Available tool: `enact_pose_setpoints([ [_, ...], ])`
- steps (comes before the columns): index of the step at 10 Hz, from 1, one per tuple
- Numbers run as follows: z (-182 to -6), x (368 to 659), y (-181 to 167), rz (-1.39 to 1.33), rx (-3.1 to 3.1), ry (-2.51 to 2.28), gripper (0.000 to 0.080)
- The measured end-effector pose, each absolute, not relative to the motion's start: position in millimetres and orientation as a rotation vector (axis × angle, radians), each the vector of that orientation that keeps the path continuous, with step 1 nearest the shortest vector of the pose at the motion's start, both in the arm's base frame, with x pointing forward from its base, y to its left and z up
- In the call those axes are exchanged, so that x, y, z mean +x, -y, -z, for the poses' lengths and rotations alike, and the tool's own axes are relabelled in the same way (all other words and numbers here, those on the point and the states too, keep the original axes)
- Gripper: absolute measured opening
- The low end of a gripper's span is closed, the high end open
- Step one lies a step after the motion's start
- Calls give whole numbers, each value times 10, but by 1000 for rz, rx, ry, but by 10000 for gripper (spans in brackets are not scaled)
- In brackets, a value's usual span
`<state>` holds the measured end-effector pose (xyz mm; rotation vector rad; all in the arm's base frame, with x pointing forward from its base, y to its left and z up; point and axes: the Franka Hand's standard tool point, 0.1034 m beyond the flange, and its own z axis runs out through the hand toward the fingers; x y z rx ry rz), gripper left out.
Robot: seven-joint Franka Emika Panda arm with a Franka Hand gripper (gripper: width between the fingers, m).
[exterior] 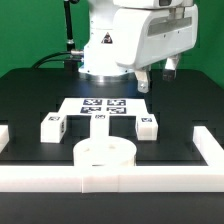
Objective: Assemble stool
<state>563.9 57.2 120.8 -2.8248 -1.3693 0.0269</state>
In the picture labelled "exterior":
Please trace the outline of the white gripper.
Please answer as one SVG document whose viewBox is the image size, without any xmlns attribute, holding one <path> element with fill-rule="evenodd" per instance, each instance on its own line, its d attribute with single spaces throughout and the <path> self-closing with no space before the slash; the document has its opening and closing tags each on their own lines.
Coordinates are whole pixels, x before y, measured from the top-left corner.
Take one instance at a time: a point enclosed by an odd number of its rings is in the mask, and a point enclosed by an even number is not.
<svg viewBox="0 0 224 224">
<path fill-rule="evenodd" d="M 163 80 L 176 78 L 179 54 L 193 48 L 196 43 L 198 7 L 186 7 L 178 17 L 172 17 L 169 9 L 120 8 L 114 16 L 113 27 L 115 62 L 121 67 L 136 70 L 138 91 L 147 93 L 150 71 L 140 68 L 167 58 Z"/>
</svg>

